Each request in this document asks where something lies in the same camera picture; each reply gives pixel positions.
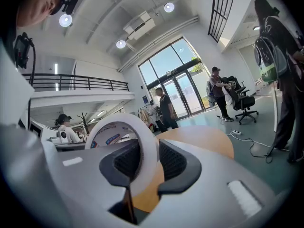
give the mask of white cloth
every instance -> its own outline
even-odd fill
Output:
[[[67,136],[67,140],[69,143],[78,143],[80,142],[80,138],[77,136],[77,134],[73,131],[72,128],[66,127],[64,125],[60,125],[57,131],[64,131]]]
[[[154,122],[156,122],[156,121],[158,121],[160,119],[160,117],[156,113],[156,107],[158,107],[158,106],[159,105],[157,105],[157,104],[153,104],[149,108],[149,115],[150,115],[150,117],[152,118],[152,120]]]

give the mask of wooden tabletop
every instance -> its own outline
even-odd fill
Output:
[[[200,148],[223,154],[233,159],[234,152],[230,139],[219,129],[204,125],[179,127],[156,136],[157,140],[168,139],[192,144]],[[134,207],[152,212],[159,202],[158,185],[164,182],[163,168],[160,162],[150,185],[140,194],[133,197]]]

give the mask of air conditioner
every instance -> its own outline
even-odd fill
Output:
[[[155,23],[147,11],[132,19],[123,29],[126,31],[130,40],[138,40],[145,33],[155,27]]]

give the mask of glass door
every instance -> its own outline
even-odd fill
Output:
[[[188,111],[190,115],[197,114],[202,112],[202,105],[198,99],[198,96],[194,90],[194,87],[191,81],[188,78],[188,75],[185,73],[181,73],[180,75],[175,76],[175,80],[178,83],[179,90],[183,94],[183,98],[187,105]]]
[[[163,86],[165,87],[167,94],[171,99],[178,120],[189,116],[188,111],[186,110],[184,102],[181,98],[181,94],[177,89],[173,79],[169,79],[168,81],[164,82]]]

